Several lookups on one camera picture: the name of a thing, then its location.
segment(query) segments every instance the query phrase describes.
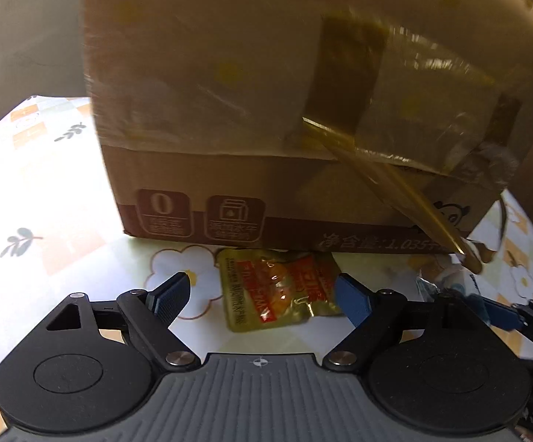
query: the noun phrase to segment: gray gripper base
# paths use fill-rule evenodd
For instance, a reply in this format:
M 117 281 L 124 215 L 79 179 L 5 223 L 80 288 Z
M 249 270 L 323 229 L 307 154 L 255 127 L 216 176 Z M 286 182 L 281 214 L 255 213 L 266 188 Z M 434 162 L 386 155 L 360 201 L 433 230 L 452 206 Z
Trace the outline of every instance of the gray gripper base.
M 12 428 L 0 442 L 58 437 Z M 165 376 L 138 411 L 64 442 L 518 442 L 509 429 L 456 439 L 423 434 L 381 412 L 351 374 L 310 354 L 212 354 L 200 369 Z

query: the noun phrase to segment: cardboard box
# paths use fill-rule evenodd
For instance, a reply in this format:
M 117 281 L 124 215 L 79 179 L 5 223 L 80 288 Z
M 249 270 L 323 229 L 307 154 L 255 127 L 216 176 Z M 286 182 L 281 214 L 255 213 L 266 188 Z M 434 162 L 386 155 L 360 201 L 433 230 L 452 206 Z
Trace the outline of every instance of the cardboard box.
M 521 101 L 513 126 L 478 134 L 504 138 L 506 157 L 522 160 L 533 139 L 530 1 L 85 0 L 93 112 L 127 233 L 277 249 L 441 251 L 349 168 L 292 138 L 314 77 L 322 15 L 347 4 L 382 11 L 406 35 L 419 32 L 429 47 L 437 42 L 460 56 L 459 69 L 470 62 L 484 72 L 495 82 L 492 116 L 498 94 Z M 383 75 L 385 92 L 390 77 Z M 407 101 L 415 112 L 416 101 Z M 400 170 L 464 235 L 501 189 L 476 175 L 420 167 Z

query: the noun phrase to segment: silver bolt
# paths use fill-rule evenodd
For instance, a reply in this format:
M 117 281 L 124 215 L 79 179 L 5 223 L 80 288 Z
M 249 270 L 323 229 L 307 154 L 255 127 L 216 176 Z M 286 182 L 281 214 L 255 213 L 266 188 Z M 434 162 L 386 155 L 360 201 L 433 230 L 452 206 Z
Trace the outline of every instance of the silver bolt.
M 353 365 L 357 356 L 348 351 L 336 351 L 328 356 L 328 360 L 334 365 Z
M 187 351 L 171 352 L 166 356 L 166 361 L 170 365 L 189 365 L 195 360 L 195 356 Z

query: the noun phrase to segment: snack packet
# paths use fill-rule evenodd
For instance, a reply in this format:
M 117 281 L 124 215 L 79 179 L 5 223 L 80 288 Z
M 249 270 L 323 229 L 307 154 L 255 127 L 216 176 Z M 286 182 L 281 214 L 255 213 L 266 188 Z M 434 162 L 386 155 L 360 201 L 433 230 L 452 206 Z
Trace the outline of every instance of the snack packet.
M 342 314 L 330 253 L 224 249 L 218 254 L 227 324 L 234 332 L 297 324 Z

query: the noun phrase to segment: table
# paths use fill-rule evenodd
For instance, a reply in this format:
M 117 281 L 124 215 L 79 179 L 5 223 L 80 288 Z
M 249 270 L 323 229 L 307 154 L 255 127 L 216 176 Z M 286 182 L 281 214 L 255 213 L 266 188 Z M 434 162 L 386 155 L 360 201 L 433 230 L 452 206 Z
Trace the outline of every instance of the table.
M 477 277 L 482 295 L 506 304 L 533 297 L 533 226 L 508 192 L 509 224 L 495 261 Z M 497 243 L 499 206 L 473 233 Z M 233 333 L 223 317 L 216 246 L 135 239 L 123 234 L 95 135 L 88 98 L 32 97 L 0 121 L 0 361 L 71 292 L 92 301 L 153 289 L 177 271 L 192 279 L 191 301 L 170 329 L 201 359 L 209 351 L 314 352 L 320 359 L 353 329 L 344 317 Z M 419 267 L 448 256 L 356 255 L 336 261 L 371 289 L 417 298 Z M 533 357 L 519 333 L 498 333 Z M 0 418 L 0 431 L 4 424 Z

